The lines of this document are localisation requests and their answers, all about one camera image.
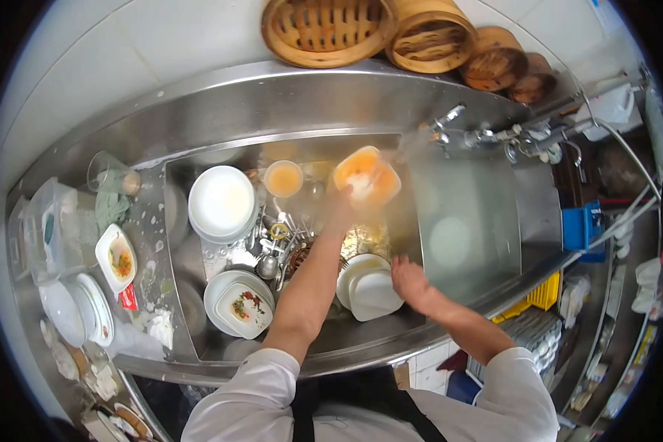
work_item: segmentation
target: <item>food residue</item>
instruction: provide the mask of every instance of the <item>food residue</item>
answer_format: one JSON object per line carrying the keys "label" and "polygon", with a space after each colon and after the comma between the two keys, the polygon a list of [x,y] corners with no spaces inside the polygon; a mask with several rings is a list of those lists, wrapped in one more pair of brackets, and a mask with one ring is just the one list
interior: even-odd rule
{"label": "food residue", "polygon": [[256,308],[258,313],[263,314],[264,311],[260,308],[260,298],[257,295],[254,295],[250,291],[244,291],[238,296],[238,299],[231,303],[231,309],[233,313],[238,316],[241,320],[246,320],[250,318],[250,315],[245,312],[245,302],[253,301],[253,307]]}
{"label": "food residue", "polygon": [[108,249],[108,257],[113,272],[118,277],[118,279],[123,281],[125,278],[128,277],[128,275],[130,275],[130,271],[133,268],[133,258],[130,255],[130,251],[127,250],[126,248],[121,248],[119,252],[117,252],[116,249],[116,251],[114,252],[115,248],[116,247],[114,247],[114,245],[111,244],[111,248]]}

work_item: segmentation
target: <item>glass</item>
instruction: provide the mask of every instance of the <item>glass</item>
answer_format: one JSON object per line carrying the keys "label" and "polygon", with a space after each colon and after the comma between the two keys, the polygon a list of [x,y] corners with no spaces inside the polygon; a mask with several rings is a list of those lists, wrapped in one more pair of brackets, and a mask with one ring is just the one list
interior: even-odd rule
{"label": "glass", "polygon": [[86,175],[88,188],[94,192],[134,195],[140,190],[140,174],[106,151],[93,156]]}

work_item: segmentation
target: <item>black apron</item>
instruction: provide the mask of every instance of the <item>black apron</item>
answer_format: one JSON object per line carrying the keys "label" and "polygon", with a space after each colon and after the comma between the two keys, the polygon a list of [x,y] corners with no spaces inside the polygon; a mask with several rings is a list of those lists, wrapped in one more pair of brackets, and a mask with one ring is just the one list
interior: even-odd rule
{"label": "black apron", "polygon": [[295,418],[292,442],[314,442],[312,415],[320,402],[337,402],[377,411],[395,420],[409,422],[425,442],[447,442],[417,408],[407,391],[398,390],[390,366],[298,381],[295,399],[291,403]]}

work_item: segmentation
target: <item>hand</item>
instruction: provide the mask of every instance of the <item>hand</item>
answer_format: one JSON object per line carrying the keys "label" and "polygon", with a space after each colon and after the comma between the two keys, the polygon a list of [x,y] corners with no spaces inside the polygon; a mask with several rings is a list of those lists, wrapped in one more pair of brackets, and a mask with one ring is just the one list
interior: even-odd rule
{"label": "hand", "polygon": [[393,257],[391,277],[395,293],[418,313],[432,316],[446,301],[442,293],[430,285],[422,267],[410,262],[406,255]]}

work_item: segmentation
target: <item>wall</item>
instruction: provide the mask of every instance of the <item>wall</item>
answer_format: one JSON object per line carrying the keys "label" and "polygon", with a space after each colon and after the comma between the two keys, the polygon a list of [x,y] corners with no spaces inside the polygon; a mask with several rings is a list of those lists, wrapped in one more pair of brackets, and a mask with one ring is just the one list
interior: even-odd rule
{"label": "wall", "polygon": [[[585,83],[632,69],[623,27],[604,31],[590,0],[456,0],[477,27],[511,30]],[[211,69],[272,59],[259,34],[264,0],[57,0],[15,66],[0,106],[0,322],[29,384],[58,405],[16,324],[4,263],[5,196],[36,157],[79,122],[117,102]]]}

